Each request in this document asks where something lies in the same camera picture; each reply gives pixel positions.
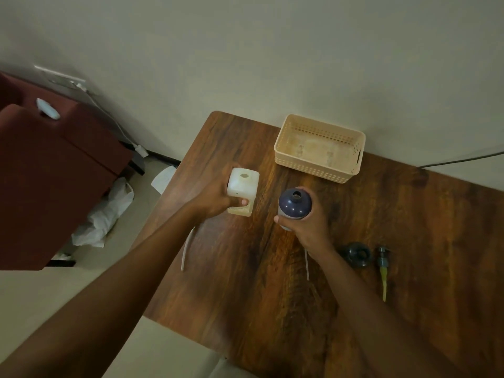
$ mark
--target forearm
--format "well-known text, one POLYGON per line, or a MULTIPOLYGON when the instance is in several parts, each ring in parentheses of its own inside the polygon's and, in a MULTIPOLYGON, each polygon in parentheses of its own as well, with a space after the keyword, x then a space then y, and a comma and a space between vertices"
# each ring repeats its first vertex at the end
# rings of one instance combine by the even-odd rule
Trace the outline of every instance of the forearm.
POLYGON ((200 221, 197 208, 184 205, 45 322, 0 366, 0 375, 101 376, 200 221))
POLYGON ((455 366, 395 315, 331 246, 319 253, 318 263, 379 376, 460 376, 455 366))

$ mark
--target purple bottle top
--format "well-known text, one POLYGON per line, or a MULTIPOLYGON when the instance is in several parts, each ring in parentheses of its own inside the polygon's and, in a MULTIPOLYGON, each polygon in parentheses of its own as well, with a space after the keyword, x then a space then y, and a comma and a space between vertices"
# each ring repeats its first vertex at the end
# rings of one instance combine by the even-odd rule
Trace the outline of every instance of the purple bottle top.
POLYGON ((290 188, 280 195, 278 207, 286 217, 302 219, 312 210, 312 198, 305 190, 290 188))

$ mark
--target square translucent bottle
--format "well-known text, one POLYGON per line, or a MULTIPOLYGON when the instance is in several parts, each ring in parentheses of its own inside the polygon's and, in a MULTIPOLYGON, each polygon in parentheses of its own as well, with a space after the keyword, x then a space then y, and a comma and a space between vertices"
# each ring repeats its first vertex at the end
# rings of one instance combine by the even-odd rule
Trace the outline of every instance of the square translucent bottle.
POLYGON ((258 185, 259 172, 246 168, 233 168, 229 177, 229 183, 227 184, 227 194, 228 196, 248 199, 249 204, 245 207, 229 207, 227 211, 233 215, 252 215, 258 185))

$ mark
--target person's left hand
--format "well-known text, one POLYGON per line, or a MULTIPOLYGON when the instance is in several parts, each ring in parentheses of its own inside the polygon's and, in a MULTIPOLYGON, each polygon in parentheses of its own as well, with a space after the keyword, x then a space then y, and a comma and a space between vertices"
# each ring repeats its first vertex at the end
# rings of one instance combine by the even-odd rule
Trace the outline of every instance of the person's left hand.
POLYGON ((222 172, 192 199, 191 203, 195 204, 198 211, 202 213, 203 220, 217 216, 229 207, 242 207, 249 204, 247 199, 227 195, 227 184, 231 171, 235 167, 240 167, 240 165, 235 162, 228 163, 222 172))

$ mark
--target person's left arm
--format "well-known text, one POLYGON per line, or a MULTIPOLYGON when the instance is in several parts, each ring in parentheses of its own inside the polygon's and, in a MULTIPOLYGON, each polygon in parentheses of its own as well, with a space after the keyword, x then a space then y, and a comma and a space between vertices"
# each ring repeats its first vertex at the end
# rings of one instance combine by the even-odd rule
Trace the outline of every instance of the person's left arm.
POLYGON ((193 227, 246 200, 229 197, 233 167, 49 318, 2 364, 2 377, 102 376, 135 328, 193 227))

